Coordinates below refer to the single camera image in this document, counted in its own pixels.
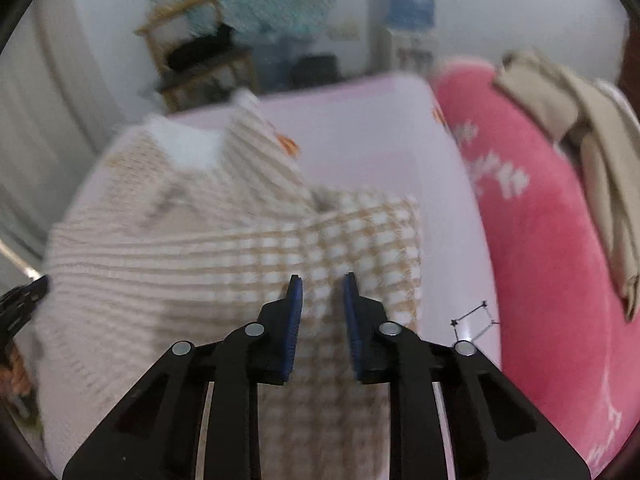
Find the person left hand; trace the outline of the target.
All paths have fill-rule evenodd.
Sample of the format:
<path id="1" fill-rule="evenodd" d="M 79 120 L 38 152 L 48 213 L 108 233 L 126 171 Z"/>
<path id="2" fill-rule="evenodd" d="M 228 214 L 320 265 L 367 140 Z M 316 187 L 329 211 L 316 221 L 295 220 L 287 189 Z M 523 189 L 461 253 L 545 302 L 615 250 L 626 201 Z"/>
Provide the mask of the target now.
<path id="1" fill-rule="evenodd" d="M 26 370 L 21 351 L 10 342 L 1 351 L 0 384 L 2 398 L 28 396 L 32 392 L 32 381 Z"/>

